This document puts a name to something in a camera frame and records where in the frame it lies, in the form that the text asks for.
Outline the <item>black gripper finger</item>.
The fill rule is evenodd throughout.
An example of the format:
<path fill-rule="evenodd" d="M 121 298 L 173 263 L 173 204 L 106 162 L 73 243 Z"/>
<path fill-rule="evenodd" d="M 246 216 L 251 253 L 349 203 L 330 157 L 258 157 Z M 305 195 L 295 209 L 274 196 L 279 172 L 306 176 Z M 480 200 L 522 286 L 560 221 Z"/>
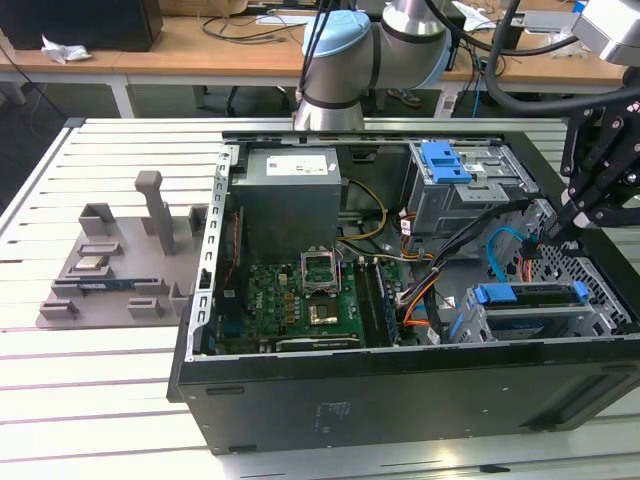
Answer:
<path fill-rule="evenodd" d="M 577 111 L 570 117 L 560 173 L 563 203 L 626 203 L 631 199 L 631 103 Z"/>
<path fill-rule="evenodd" d="M 601 191 L 596 179 L 604 175 L 578 173 L 569 181 L 568 195 L 577 208 L 572 223 L 579 228 L 590 224 L 598 227 L 617 228 L 639 225 L 639 207 L 624 204 L 639 194 L 639 169 L 626 171 L 618 180 Z"/>

